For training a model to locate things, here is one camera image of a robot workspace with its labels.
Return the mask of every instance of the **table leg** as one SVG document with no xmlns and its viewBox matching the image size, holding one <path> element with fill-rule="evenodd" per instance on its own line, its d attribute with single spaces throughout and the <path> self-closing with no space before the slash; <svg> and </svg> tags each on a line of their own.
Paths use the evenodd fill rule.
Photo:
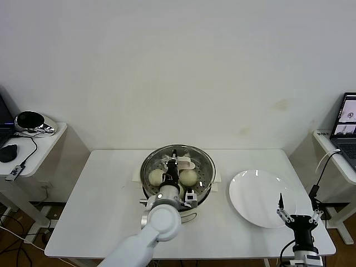
<svg viewBox="0 0 356 267">
<path fill-rule="evenodd" d="M 327 207 L 327 211 L 332 217 L 330 220 L 327 221 L 327 228 L 337 229 L 337 231 L 339 232 L 341 238 L 344 240 L 344 243 L 346 245 L 354 244 L 354 240 L 352 239 L 343 221 L 356 212 L 356 202 L 351 202 L 340 212 L 336 212 L 336 210 L 333 207 Z"/>
<path fill-rule="evenodd" d="M 94 261 L 90 259 L 74 259 L 74 258 L 67 258 L 67 260 L 73 262 L 74 264 L 78 265 L 79 267 L 96 267 L 98 264 L 96 264 Z"/>
<path fill-rule="evenodd" d="M 263 259 L 263 266 L 270 267 L 268 259 Z"/>
<path fill-rule="evenodd" d="M 18 211 L 18 207 L 13 202 L 8 200 L 3 194 L 1 194 L 1 192 L 0 192 L 0 203 L 5 205 L 6 207 L 10 207 L 14 212 Z"/>
<path fill-rule="evenodd" d="M 49 213 L 49 211 L 51 210 L 52 206 L 44 206 L 42 209 L 41 209 L 41 213 L 44 215 L 44 216 L 47 216 L 47 214 Z M 31 226 L 30 230 L 28 231 L 30 234 L 38 234 L 39 230 L 41 228 L 48 228 L 49 226 L 51 228 L 55 228 L 56 225 L 57 225 L 57 222 L 58 220 L 51 220 L 51 223 L 49 223 L 46 227 L 43 227 L 43 225 L 37 223 L 37 222 L 34 222 L 34 224 Z M 29 243 L 33 243 L 34 242 L 34 239 L 36 238 L 35 235 L 27 235 L 25 237 L 25 241 L 24 243 L 25 244 L 29 244 Z"/>
<path fill-rule="evenodd" d="M 3 194 L 0 193 L 0 203 L 7 207 L 6 211 L 3 213 L 5 216 L 1 216 L 1 221 L 4 222 L 7 220 L 7 216 L 11 213 L 11 211 L 18 211 L 18 207 L 9 201 Z"/>
<path fill-rule="evenodd" d="M 43 227 L 48 227 L 50 220 L 46 218 L 39 210 L 37 210 L 28 200 L 27 195 L 17 185 L 16 182 L 5 182 L 6 190 L 1 193 L 23 212 L 30 216 Z"/>
</svg>

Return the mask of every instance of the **white plate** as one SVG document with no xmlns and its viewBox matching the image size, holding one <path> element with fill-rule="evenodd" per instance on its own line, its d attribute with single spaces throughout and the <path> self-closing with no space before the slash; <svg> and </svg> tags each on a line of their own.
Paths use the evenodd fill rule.
<svg viewBox="0 0 356 267">
<path fill-rule="evenodd" d="M 289 214 L 295 214 L 293 190 L 282 177 L 263 170 L 247 170 L 237 174 L 229 186 L 230 199 L 235 209 L 247 221 L 265 228 L 284 225 L 276 213 L 280 193 L 284 209 Z"/>
</svg>

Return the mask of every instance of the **white wall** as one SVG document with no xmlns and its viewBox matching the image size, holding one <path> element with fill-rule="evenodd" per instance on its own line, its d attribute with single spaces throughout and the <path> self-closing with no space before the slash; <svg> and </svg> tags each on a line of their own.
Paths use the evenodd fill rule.
<svg viewBox="0 0 356 267">
<path fill-rule="evenodd" d="M 355 12 L 355 1 L 3 0 L 0 84 L 89 150 L 281 147 L 297 162 L 315 157 L 296 148 L 355 89 Z"/>
</svg>

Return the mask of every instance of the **computer mouse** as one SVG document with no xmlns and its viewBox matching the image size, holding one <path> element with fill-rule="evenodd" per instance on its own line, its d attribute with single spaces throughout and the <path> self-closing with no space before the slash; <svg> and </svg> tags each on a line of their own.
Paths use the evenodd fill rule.
<svg viewBox="0 0 356 267">
<path fill-rule="evenodd" d="M 17 145 L 8 145 L 0 149 L 0 161 L 9 162 L 17 157 Z"/>
</svg>

